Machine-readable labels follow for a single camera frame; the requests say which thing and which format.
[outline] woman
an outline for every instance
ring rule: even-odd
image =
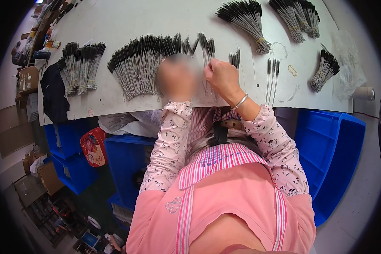
[[[162,110],[127,253],[308,253],[315,214],[294,140],[268,105],[240,89],[234,66],[212,59],[204,75],[230,111],[192,109],[194,78],[181,65],[160,66],[171,101]]]

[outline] pink striped apron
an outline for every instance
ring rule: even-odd
[[[277,236],[272,251],[280,251],[286,227],[286,205],[284,197],[275,184],[275,178],[267,162],[241,144],[224,144],[207,148],[191,156],[192,161],[179,173],[179,189],[184,190],[179,210],[176,233],[176,253],[188,254],[189,230],[191,226],[194,185],[213,173],[245,163],[261,163],[269,171],[275,186],[277,205]]]

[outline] woman's right hand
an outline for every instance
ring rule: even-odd
[[[231,106],[237,105],[245,96],[239,86],[239,71],[229,62],[215,58],[203,70],[211,87]]]

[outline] spool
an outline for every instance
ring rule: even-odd
[[[375,92],[372,87],[359,87],[351,95],[351,98],[369,100],[373,102],[375,100]]]

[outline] white table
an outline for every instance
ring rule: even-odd
[[[235,53],[237,48],[240,48],[240,86],[257,103],[265,102],[267,60],[276,57],[281,64],[273,106],[353,112],[352,100],[340,101],[333,95],[333,79],[325,84],[319,94],[312,92],[308,86],[308,80],[319,66],[320,44],[323,43],[333,53],[331,36],[338,31],[324,3],[321,0],[312,1],[321,19],[320,38],[314,40],[304,33],[306,41],[296,44],[292,41],[284,21],[267,1],[259,2],[262,5],[264,37],[273,44],[272,51],[267,55],[255,53],[255,41],[246,32],[215,16],[223,1],[86,0],[80,2],[54,26],[58,33],[56,40],[61,41],[61,48],[72,41],[77,41],[82,46],[90,39],[93,39],[94,43],[103,41],[107,47],[97,70],[97,90],[68,98],[70,103],[68,119],[161,109],[166,101],[162,99],[158,102],[157,97],[151,95],[136,97],[125,102],[122,87],[107,69],[106,64],[114,51],[129,43],[130,39],[146,34],[173,36],[181,33],[183,39],[189,36],[193,43],[199,31],[207,38],[214,38],[215,57],[219,60],[228,61],[229,53]],[[52,50],[49,65],[56,63],[61,56],[61,49]],[[202,66],[203,55],[199,46],[195,58]],[[288,71],[288,65],[297,70],[296,77]],[[38,93],[40,125],[51,124],[50,119],[44,114],[41,86]],[[222,99],[214,100],[210,93],[205,96],[202,86],[197,96],[193,98],[195,107],[226,105]]]

